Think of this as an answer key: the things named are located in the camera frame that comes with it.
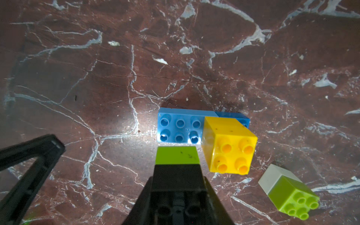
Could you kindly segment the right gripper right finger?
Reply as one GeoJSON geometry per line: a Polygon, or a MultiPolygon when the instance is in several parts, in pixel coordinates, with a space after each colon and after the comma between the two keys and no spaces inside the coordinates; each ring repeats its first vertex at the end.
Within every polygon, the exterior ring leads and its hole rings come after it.
{"type": "Polygon", "coordinates": [[[217,194],[215,193],[213,187],[211,186],[209,180],[204,177],[205,185],[207,188],[207,192],[209,195],[209,199],[212,205],[213,214],[217,220],[218,225],[235,225],[232,221],[231,217],[229,216],[228,212],[224,208],[223,204],[221,203],[220,199],[218,198],[217,194]]]}

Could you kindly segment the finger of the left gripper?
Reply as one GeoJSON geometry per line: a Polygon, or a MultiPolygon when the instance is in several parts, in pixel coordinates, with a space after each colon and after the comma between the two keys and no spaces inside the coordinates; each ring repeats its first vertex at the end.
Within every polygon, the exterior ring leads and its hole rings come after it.
{"type": "Polygon", "coordinates": [[[1,224],[18,225],[28,211],[47,177],[66,151],[54,134],[1,149],[1,171],[23,161],[36,161],[1,200],[1,224]]]}

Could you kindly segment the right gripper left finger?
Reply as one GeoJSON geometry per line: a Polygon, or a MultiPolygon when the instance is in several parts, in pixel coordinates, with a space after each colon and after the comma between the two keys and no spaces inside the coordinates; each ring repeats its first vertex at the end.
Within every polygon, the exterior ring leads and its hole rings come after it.
{"type": "Polygon", "coordinates": [[[138,199],[136,200],[132,210],[129,215],[126,217],[122,225],[144,225],[145,219],[147,217],[150,197],[151,197],[151,188],[152,188],[152,179],[151,176],[146,182],[144,188],[141,191],[138,199]]]}

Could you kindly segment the black lego brick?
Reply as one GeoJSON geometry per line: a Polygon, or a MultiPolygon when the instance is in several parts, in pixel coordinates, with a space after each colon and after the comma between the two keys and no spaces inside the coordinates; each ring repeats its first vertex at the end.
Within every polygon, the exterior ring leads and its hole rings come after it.
{"type": "Polygon", "coordinates": [[[152,225],[204,225],[205,183],[199,164],[155,165],[152,225]]]}

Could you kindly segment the green lego brick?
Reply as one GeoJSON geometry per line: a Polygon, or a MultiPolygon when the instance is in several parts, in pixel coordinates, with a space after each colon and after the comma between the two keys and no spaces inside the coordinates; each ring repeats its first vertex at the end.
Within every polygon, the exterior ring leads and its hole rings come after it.
{"type": "Polygon", "coordinates": [[[195,146],[160,146],[157,148],[155,165],[200,164],[195,146]]]}
{"type": "Polygon", "coordinates": [[[320,198],[304,183],[281,176],[268,197],[278,211],[307,220],[309,211],[319,207],[320,198]]]}

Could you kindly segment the white lego brick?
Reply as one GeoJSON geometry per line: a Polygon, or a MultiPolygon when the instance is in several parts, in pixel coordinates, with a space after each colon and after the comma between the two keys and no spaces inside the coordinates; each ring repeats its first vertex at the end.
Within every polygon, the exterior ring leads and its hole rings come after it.
{"type": "Polygon", "coordinates": [[[265,173],[258,181],[258,183],[260,187],[263,189],[263,191],[268,195],[272,190],[272,188],[277,183],[277,181],[282,176],[301,182],[301,180],[298,179],[291,171],[276,166],[274,164],[270,164],[267,170],[265,171],[265,173]]]}

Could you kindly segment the yellow lego brick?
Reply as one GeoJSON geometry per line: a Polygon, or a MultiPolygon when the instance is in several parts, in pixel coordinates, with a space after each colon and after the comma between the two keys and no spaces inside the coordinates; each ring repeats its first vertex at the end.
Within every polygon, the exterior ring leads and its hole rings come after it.
{"type": "Polygon", "coordinates": [[[258,137],[233,118],[205,117],[201,147],[212,173],[247,175],[258,137]]]}

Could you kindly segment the long light blue lego brick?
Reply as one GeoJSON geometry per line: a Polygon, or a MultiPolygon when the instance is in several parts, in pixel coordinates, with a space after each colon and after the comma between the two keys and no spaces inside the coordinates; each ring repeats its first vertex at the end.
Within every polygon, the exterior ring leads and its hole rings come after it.
{"type": "Polygon", "coordinates": [[[205,117],[217,116],[214,111],[161,107],[157,114],[157,141],[200,144],[205,117]]]}

